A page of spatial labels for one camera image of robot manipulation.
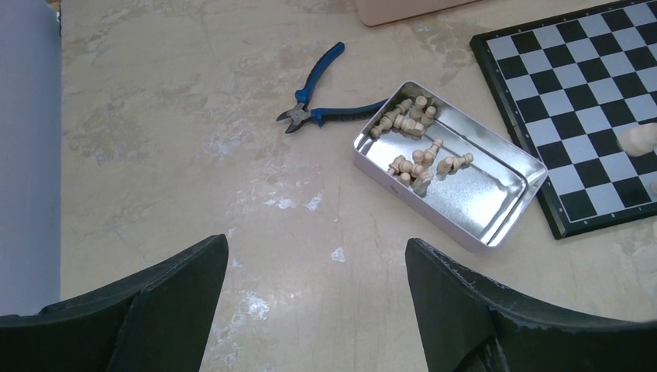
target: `tabletop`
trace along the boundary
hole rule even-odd
[[[533,201],[503,246],[470,253],[353,166],[365,122],[275,122],[342,41],[311,107],[414,80],[508,139],[470,38],[604,2],[483,0],[370,28],[350,0],[67,0],[63,297],[224,233],[203,370],[426,370],[404,264],[418,237],[543,301],[655,318],[657,219],[555,240]]]

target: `pliers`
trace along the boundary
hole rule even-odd
[[[289,134],[298,131],[308,121],[315,122],[318,126],[322,127],[328,120],[348,122],[367,119],[377,113],[387,101],[387,99],[384,99],[381,102],[357,108],[314,108],[310,112],[308,111],[308,103],[310,103],[312,92],[315,90],[315,85],[317,85],[319,78],[322,77],[322,74],[331,62],[344,51],[345,44],[337,43],[317,61],[317,64],[308,75],[308,79],[306,79],[306,85],[294,93],[297,104],[291,110],[280,114],[276,119],[276,121],[287,118],[292,119],[292,123],[287,127],[285,133]]]

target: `wire cutters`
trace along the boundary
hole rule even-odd
[[[387,99],[384,99],[372,105],[356,108],[314,108],[308,111],[308,103],[310,103],[312,92],[315,90],[315,85],[317,85],[319,78],[322,77],[326,68],[344,51],[345,44],[337,43],[317,61],[308,75],[308,79],[306,79],[306,85],[294,93],[297,104],[291,110],[280,114],[276,119],[278,122],[283,119],[292,119],[292,123],[287,127],[285,133],[294,133],[309,121],[315,122],[318,126],[322,127],[328,120],[348,122],[367,119],[374,116],[387,101]]]

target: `gray wall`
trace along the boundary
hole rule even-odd
[[[44,0],[0,0],[0,315],[60,298],[60,51]]]

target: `metal tray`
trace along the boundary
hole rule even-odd
[[[397,129],[379,139],[370,136],[384,113],[419,95],[438,109],[424,136]],[[387,173],[388,164],[399,155],[412,160],[414,150],[429,148],[436,138],[444,144],[432,165],[434,173],[447,156],[471,153],[474,161],[453,175],[434,177],[420,197]],[[472,251],[499,246],[547,178],[547,168],[539,160],[414,81],[404,82],[367,123],[354,140],[354,153],[354,164],[362,172]]]

